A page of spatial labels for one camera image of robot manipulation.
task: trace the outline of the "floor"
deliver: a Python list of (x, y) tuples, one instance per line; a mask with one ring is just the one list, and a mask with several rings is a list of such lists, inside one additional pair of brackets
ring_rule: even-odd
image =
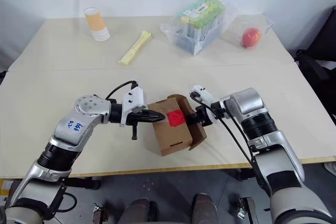
[[(322, 164), (305, 165), (306, 185), (322, 199), (333, 216), (336, 216), (336, 177), (327, 172)], [(219, 220), (223, 224), (249, 223), (238, 219), (232, 207), (239, 197), (253, 197), (260, 224), (271, 223), (269, 198), (258, 186), (255, 178), (243, 182), (233, 176), (234, 170), (202, 170), (191, 172), (118, 175), (102, 178), (98, 190), (68, 188), (78, 204), (68, 213), (57, 213), (46, 223), (92, 223), (93, 203), (106, 204), (110, 209), (108, 223), (117, 223), (124, 208), (142, 197), (157, 202), (160, 221), (190, 222), (191, 202), (196, 193), (211, 196), (217, 206)], [(66, 198), (61, 208), (68, 208), (72, 200)]]

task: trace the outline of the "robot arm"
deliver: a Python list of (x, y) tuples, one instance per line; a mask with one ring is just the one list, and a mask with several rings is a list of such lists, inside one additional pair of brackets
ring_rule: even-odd
[(304, 185), (299, 159), (256, 90), (216, 100), (205, 88), (194, 86), (191, 97), (211, 108), (196, 108), (202, 125), (232, 116), (241, 124), (258, 183), (270, 196), (273, 223), (335, 223), (320, 198)]
[(163, 119), (161, 113), (146, 110), (145, 94), (137, 84), (124, 95), (122, 104), (97, 95), (80, 97), (13, 194), (6, 209), (7, 223), (37, 224), (54, 217), (66, 190), (63, 182), (98, 124), (132, 125), (132, 139), (137, 139), (138, 122)]

